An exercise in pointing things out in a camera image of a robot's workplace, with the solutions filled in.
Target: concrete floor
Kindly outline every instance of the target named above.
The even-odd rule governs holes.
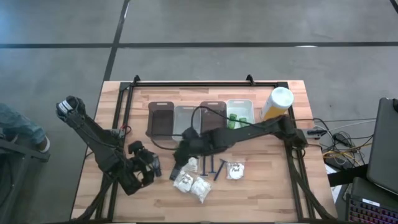
[[[122,4],[3,0],[0,44],[110,43]],[[121,42],[398,41],[397,21],[388,0],[133,0]],[[93,116],[109,52],[0,49],[0,101],[42,125],[52,143],[50,161],[32,165],[13,223],[68,219],[85,145],[56,117],[55,103],[79,96]],[[398,47],[119,49],[111,80],[302,79],[315,117],[374,118],[380,97],[397,98],[396,58]],[[373,127],[343,130],[360,137]]]

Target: yellow container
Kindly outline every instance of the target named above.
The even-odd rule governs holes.
[[[284,87],[275,88],[260,112],[261,119],[265,121],[284,114],[292,106],[293,99],[293,93],[289,89]]]

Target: keyboard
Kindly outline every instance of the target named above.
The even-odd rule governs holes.
[[[350,195],[347,198],[348,221],[358,223],[398,224],[398,212],[379,203]]]

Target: white packet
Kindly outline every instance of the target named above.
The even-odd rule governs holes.
[[[173,186],[178,188],[181,192],[188,192],[193,184],[193,177],[184,170],[181,170],[177,178],[175,178]]]
[[[189,158],[188,163],[182,167],[182,170],[197,173],[199,170],[198,162],[199,159],[191,157]]]
[[[244,162],[227,162],[226,178],[230,180],[239,180],[244,175]]]
[[[211,184],[201,177],[197,177],[195,183],[191,187],[191,193],[198,196],[201,203],[205,201],[207,194],[211,190]]]

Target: wooden table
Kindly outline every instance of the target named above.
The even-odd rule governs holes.
[[[293,105],[295,118],[312,118],[304,82],[297,80],[288,83],[295,97]],[[103,84],[95,121],[105,129],[112,126],[119,84],[120,82]],[[217,168],[220,165],[219,157],[246,160],[244,178],[227,180],[226,169],[223,169],[218,180],[213,182],[214,176],[211,174],[207,179],[213,184],[212,190],[205,203],[201,204],[196,196],[181,193],[173,187],[172,181],[169,180],[174,166],[173,152],[157,148],[145,135],[149,114],[148,104],[151,101],[173,101],[175,106],[198,106],[202,101],[249,99],[254,104],[256,122],[260,122],[259,110],[272,89],[271,87],[135,87],[129,115],[132,131],[126,136],[126,146],[135,140],[141,140],[147,149],[159,155],[163,176],[156,178],[152,185],[140,189],[131,196],[127,196],[119,186],[114,222],[296,221],[284,143],[276,137],[262,136],[239,142],[226,152],[217,154],[215,156]],[[124,96],[120,124],[126,98]],[[298,128],[313,128],[313,121],[297,121],[297,125]],[[304,161],[312,192],[328,212],[336,216],[320,149],[315,146],[306,148]],[[101,178],[102,173],[91,155],[83,166],[73,207],[73,218],[82,214],[94,199],[100,189]],[[301,191],[300,198],[306,214],[305,200]],[[104,206],[104,216],[108,211],[107,206],[108,201]]]

